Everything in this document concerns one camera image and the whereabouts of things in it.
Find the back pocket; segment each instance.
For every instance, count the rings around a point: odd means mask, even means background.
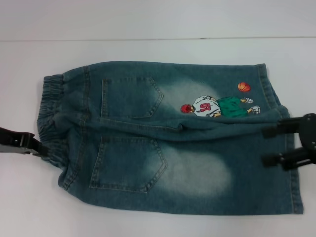
[[[153,139],[102,137],[90,187],[146,193],[166,167]]]
[[[101,117],[150,117],[162,98],[163,94],[152,78],[104,79]]]

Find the white surface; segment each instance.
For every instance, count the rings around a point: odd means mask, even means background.
[[[316,36],[315,0],[1,0],[0,40]]]
[[[316,39],[0,42],[0,126],[37,133],[44,76],[111,60],[244,65],[266,63],[294,116],[315,112]],[[58,168],[37,157],[0,155],[0,236],[313,237],[316,167],[300,168],[304,215],[192,216],[85,204],[57,185]]]

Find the jeans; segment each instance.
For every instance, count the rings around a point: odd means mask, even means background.
[[[288,118],[255,66],[105,62],[45,77],[38,117],[58,184],[93,205],[175,214],[303,213],[294,149],[260,130]]]

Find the basketball player embroidery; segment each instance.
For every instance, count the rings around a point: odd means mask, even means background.
[[[250,98],[239,99],[235,96],[216,100],[209,95],[203,95],[196,99],[192,105],[186,104],[181,106],[181,111],[184,113],[195,113],[201,117],[218,117],[223,115],[230,118],[245,117],[250,113],[255,115],[260,113],[259,106],[255,105],[247,110],[241,108],[240,103],[252,104],[253,100]]]

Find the red hair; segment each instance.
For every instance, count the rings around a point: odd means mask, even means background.
[[[189,113],[192,111],[192,105],[186,104],[181,106],[181,112]]]

